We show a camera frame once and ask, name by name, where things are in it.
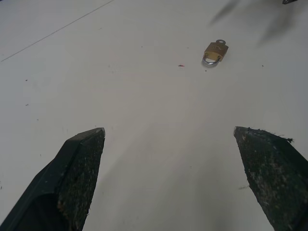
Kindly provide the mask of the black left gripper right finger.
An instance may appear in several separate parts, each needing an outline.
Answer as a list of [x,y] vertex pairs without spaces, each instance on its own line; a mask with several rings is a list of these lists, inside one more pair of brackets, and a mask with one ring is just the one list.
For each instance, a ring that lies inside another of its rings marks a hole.
[[276,231],[308,229],[308,162],[283,138],[235,127],[244,171],[258,203]]

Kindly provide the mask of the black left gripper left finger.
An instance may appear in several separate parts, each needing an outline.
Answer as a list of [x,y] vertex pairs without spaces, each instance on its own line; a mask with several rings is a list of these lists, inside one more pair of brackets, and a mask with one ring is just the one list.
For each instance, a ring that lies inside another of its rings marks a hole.
[[81,231],[93,199],[105,129],[66,140],[2,222],[2,231]]

